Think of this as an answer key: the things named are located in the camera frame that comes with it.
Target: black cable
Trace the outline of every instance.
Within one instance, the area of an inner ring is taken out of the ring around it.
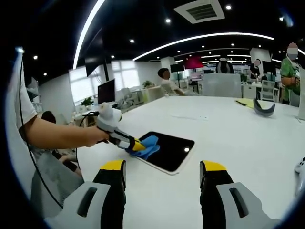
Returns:
[[[90,111],[89,113],[87,113],[86,115],[84,115],[84,118],[82,118],[81,123],[79,125],[79,127],[82,125],[83,121],[85,120],[86,117],[90,116],[89,114],[94,114],[94,116],[97,116],[96,112],[94,111]],[[75,157],[76,157],[76,163],[79,169],[81,169],[80,164],[78,163],[78,158],[77,158],[77,148],[75,149]]]
[[[19,79],[19,109],[20,109],[20,118],[21,118],[21,128],[22,128],[22,132],[23,132],[23,137],[24,137],[24,141],[26,142],[27,144],[27,147],[28,147],[28,150],[29,150],[29,154],[30,154],[30,157],[32,159],[32,162],[36,168],[36,171],[37,171],[37,174],[39,176],[39,178],[41,179],[44,187],[46,188],[46,190],[48,191],[49,195],[52,197],[52,199],[58,204],[58,206],[63,209],[63,206],[60,204],[60,202],[58,202],[58,200],[55,198],[55,196],[51,193],[51,191],[49,190],[47,184],[44,182],[42,176],[41,176],[41,173],[40,171],[38,170],[38,167],[35,163],[35,160],[34,160],[34,157],[31,153],[31,150],[30,150],[30,146],[29,146],[29,143],[28,143],[28,139],[27,139],[27,136],[26,136],[26,131],[25,131],[25,126],[24,126],[24,122],[23,122],[23,116],[22,116],[22,110],[21,110],[21,78],[22,78],[22,63],[23,63],[23,55],[22,55],[22,59],[21,59],[21,67],[20,67],[20,79]]]

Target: blue cloth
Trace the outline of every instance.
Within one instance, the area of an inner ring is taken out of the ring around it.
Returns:
[[[126,149],[126,152],[129,153],[131,156],[137,156],[146,161],[150,155],[152,155],[153,153],[157,152],[160,149],[160,146],[157,145],[157,142],[158,142],[158,137],[149,136],[148,138],[141,141],[141,144],[145,146],[146,149],[140,151],[133,151]]]

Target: ceiling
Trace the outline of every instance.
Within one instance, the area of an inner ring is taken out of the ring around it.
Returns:
[[[18,24],[9,29],[10,42],[24,47],[26,74],[43,83],[72,69],[81,30],[96,1],[32,0],[22,3],[18,9],[12,6],[17,12]],[[219,0],[225,19],[191,24],[173,9],[192,1],[106,0],[87,32],[78,66],[84,65],[86,47],[100,29],[105,55],[108,58],[114,55],[116,60],[133,59],[174,41],[219,32],[256,33],[274,37],[274,40],[249,36],[201,38],[166,47],[138,61],[167,56],[176,56],[175,59],[180,60],[187,58],[189,54],[186,53],[191,52],[200,56],[210,55],[209,52],[211,55],[227,55],[232,54],[231,51],[233,54],[249,55],[250,49],[259,45],[268,49],[273,59],[282,60],[285,56],[283,51],[291,42],[296,42],[299,49],[305,51],[304,17],[299,10],[304,9],[303,1]],[[226,10],[227,4],[232,6],[231,10]],[[279,17],[283,15],[285,20],[280,21]],[[289,17],[293,22],[291,27],[291,23],[286,21]],[[166,18],[171,19],[171,23],[165,23]],[[34,55],[38,56],[37,60],[33,59]],[[298,61],[305,67],[304,55],[299,53]]]

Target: tablet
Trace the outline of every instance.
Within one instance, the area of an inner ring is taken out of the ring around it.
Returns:
[[[160,149],[150,155],[146,161],[139,159],[170,175],[179,173],[179,168],[185,164],[195,142],[157,132],[149,132],[139,140],[142,141],[152,135],[158,137],[157,145],[160,146]]]

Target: ceiling air vent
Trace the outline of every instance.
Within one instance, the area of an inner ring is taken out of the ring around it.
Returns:
[[[190,23],[224,19],[224,12],[218,0],[198,0],[174,9]]]

